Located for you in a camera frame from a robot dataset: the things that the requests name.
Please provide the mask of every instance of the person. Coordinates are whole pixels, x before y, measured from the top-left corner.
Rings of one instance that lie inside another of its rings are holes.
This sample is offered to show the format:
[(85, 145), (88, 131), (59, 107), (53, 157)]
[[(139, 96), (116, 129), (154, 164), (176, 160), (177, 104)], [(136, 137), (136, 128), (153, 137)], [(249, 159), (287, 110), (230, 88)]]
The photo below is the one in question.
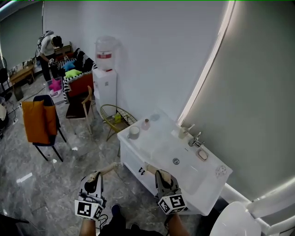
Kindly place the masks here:
[[(170, 236), (189, 236), (189, 233), (182, 225), (179, 215), (176, 213), (173, 214), (168, 221), (168, 228)], [(95, 221), (84, 219), (80, 230), (80, 236), (95, 235)], [(142, 230), (137, 224), (132, 224), (130, 229), (126, 229), (126, 220), (121, 214), (121, 208), (118, 204), (112, 206), (112, 219), (110, 223), (105, 225), (100, 231), (100, 236), (110, 235), (162, 236), (162, 234), (156, 231)]]
[(51, 34), (43, 38), (41, 42), (40, 56), (38, 59), (40, 60), (43, 75), (46, 81), (51, 80), (48, 63), (50, 63), (53, 78), (58, 77), (58, 68), (55, 64), (56, 55), (54, 53), (54, 47), (63, 47), (63, 43), (60, 36)]

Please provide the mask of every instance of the black pants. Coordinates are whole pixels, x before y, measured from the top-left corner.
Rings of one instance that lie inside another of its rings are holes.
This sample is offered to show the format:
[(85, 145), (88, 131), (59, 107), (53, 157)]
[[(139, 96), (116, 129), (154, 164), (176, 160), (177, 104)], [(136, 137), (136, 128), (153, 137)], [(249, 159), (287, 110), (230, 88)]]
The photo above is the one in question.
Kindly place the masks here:
[[(56, 56), (55, 54), (51, 54), (49, 56), (46, 56), (49, 60), (51, 58), (53, 58), (55, 60)], [(39, 57), (39, 60), (40, 60), (40, 63), (41, 63), (41, 67), (42, 67), (42, 71), (43, 71), (43, 76), (45, 78), (46, 81), (49, 81), (51, 80), (51, 77), (50, 77), (50, 73), (49, 73), (49, 66), (48, 66), (48, 62), (45, 61), (42, 57)], [(52, 73), (52, 76), (54, 78), (57, 78), (59, 75), (58, 75), (58, 68), (57, 68), (57, 65), (53, 65), (53, 66), (50, 66), (50, 69), (51, 69), (51, 73)]]
[(113, 216), (109, 224), (105, 225), (100, 236), (112, 236), (112, 235), (124, 235), (124, 236), (163, 236), (156, 231), (146, 230), (130, 230), (126, 228), (126, 221), (122, 215)]

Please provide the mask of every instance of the sofa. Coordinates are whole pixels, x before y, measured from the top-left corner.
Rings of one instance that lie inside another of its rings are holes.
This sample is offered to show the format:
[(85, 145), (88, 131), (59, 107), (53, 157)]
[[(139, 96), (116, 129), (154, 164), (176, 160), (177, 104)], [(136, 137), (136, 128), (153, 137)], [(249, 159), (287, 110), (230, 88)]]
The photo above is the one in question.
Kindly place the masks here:
[(67, 56), (69, 60), (75, 61), (75, 69), (82, 71), (82, 74), (75, 77), (65, 78), (65, 70), (62, 66), (66, 62), (63, 60), (63, 57), (62, 60), (57, 62), (59, 74), (63, 78), (63, 95), (66, 103), (69, 102), (69, 97), (75, 96), (76, 93), (87, 92), (87, 85), (91, 85), (91, 88), (93, 89), (92, 70), (97, 68), (96, 63), (79, 48), (77, 48), (74, 53), (67, 53)]

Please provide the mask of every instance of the faucet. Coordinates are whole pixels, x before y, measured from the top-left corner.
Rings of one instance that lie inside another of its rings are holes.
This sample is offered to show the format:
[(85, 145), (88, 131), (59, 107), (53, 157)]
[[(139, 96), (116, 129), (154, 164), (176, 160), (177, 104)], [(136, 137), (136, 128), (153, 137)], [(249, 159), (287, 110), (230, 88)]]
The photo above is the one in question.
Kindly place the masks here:
[(201, 146), (202, 144), (204, 144), (205, 142), (200, 142), (199, 141), (199, 138), (201, 136), (201, 133), (198, 133), (197, 137), (196, 138), (192, 138), (190, 141), (189, 141), (189, 146), (192, 147), (194, 145), (197, 145), (198, 147)]

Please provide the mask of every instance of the soap dish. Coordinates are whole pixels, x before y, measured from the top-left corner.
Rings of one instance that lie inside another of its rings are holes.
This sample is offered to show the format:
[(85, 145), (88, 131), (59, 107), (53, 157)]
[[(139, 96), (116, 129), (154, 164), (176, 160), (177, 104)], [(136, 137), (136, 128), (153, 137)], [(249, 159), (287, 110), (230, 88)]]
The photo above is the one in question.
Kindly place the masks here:
[(202, 149), (202, 148), (199, 148), (197, 151), (196, 151), (196, 156), (198, 158), (200, 158), (202, 161), (206, 161), (207, 158), (208, 158), (208, 154)]

